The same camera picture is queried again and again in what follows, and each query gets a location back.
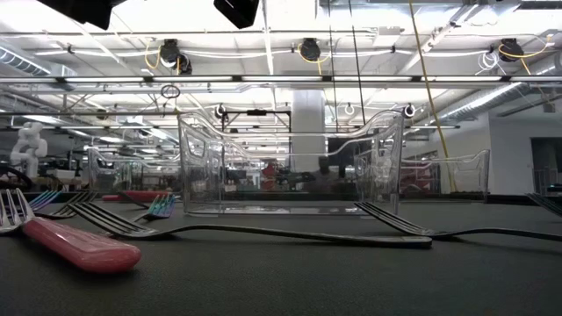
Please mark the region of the person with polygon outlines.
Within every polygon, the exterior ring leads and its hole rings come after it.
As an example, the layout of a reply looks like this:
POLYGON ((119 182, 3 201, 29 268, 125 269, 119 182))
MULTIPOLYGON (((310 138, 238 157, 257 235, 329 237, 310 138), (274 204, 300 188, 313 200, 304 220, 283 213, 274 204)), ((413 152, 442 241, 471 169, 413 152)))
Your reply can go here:
POLYGON ((319 169, 315 173, 316 190, 331 193, 335 190, 335 186, 339 183, 339 174, 330 170, 329 159, 327 156, 321 156, 318 163, 319 169))
POLYGON ((261 174, 261 188, 266 191, 275 190, 277 188, 277 164, 269 162, 267 167, 261 171, 261 174))

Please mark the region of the white humanoid robot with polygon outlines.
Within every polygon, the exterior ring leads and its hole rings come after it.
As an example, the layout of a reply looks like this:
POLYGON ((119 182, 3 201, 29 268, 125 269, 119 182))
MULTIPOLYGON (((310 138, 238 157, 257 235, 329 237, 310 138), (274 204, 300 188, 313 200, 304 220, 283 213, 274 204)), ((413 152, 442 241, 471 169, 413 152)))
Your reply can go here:
POLYGON ((47 156, 47 141, 40 136, 43 125, 40 122, 26 122, 18 130, 18 141, 10 154, 11 166, 25 164, 25 175, 35 178, 38 175, 39 158, 47 156))

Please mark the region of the white building column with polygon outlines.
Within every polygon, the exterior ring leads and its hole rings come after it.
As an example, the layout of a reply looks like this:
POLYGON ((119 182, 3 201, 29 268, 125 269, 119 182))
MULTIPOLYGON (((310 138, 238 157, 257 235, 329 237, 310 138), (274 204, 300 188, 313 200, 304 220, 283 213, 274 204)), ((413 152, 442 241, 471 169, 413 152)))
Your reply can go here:
POLYGON ((297 172, 312 172, 319 168, 319 154, 324 153, 323 136, 303 136, 303 133, 324 132, 325 99, 321 90, 295 90, 292 102, 292 165, 297 172))

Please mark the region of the clear plastic bin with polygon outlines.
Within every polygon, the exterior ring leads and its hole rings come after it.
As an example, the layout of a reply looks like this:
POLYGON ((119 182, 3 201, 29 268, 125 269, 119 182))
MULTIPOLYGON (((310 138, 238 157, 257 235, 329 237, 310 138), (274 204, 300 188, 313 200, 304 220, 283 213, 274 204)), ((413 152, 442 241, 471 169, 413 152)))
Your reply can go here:
POLYGON ((178 117, 184 212, 195 214, 357 215, 355 202, 391 211, 399 204, 400 159, 405 118, 398 111, 375 114, 356 130, 303 133, 323 136, 321 156, 339 174, 331 193, 316 190, 315 173, 292 165, 292 124, 254 132, 205 117, 178 117), (261 188, 261 171, 277 164, 277 188, 261 188))
POLYGON ((87 150, 89 187, 104 193, 118 191, 170 191, 182 189, 179 157, 170 159, 153 154, 120 155, 87 150))
POLYGON ((400 192, 486 200, 489 162, 488 149, 459 157, 405 159, 401 162, 400 192))

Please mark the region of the black table mat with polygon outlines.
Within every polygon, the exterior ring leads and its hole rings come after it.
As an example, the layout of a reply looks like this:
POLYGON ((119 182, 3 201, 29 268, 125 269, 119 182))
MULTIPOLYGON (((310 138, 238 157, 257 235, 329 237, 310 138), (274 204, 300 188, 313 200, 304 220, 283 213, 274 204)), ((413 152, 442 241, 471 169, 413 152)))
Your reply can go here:
POLYGON ((0 316, 562 316, 562 234, 535 206, 404 204, 436 230, 481 234, 429 249, 345 247, 226 232, 139 241, 132 271, 81 271, 39 244, 0 237, 0 316))

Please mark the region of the black metal fork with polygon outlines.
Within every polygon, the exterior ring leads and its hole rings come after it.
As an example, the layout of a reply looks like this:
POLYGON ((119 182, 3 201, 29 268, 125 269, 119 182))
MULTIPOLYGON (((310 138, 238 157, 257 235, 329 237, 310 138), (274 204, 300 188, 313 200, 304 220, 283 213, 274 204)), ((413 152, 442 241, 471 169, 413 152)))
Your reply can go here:
POLYGON ((76 216, 76 212, 70 208, 71 205, 92 202, 97 196, 94 190, 82 191, 75 194, 65 205, 54 212, 36 212, 35 215, 46 219, 69 219, 76 216))
POLYGON ((483 228, 473 228, 460 231, 437 231, 429 229, 424 226, 418 226, 402 217, 390 213, 372 203, 368 202, 355 202, 355 206, 362 210, 363 212, 371 215, 372 217, 386 223, 388 226, 395 228, 396 230, 407 233, 413 236, 429 237, 436 240, 449 240, 454 237, 462 235, 473 235, 473 234, 501 234, 510 235, 516 237, 525 237, 538 240, 546 241, 559 241, 562 242, 562 235, 550 234, 550 233, 538 233, 532 231, 523 231, 507 228, 497 228, 497 227, 483 227, 483 228))
POLYGON ((310 241, 325 241, 340 244, 373 246, 382 248, 430 248, 432 239, 429 237, 392 237, 392 236, 374 236, 361 237, 351 235, 339 235, 330 233, 305 233, 295 231, 285 231, 278 229, 268 229, 252 226, 225 226, 225 225, 207 225, 196 224, 188 226, 180 226, 169 230, 156 230, 147 226, 143 226, 130 219, 126 219, 113 212, 110 212, 101 206, 92 203, 80 203, 71 205, 71 210, 76 212, 82 218, 89 221, 94 226, 102 228, 108 233, 117 235, 128 240, 161 240, 174 233, 182 233, 188 231, 205 230, 220 231, 229 233, 248 233, 266 236, 276 236, 285 238, 294 238, 310 241))

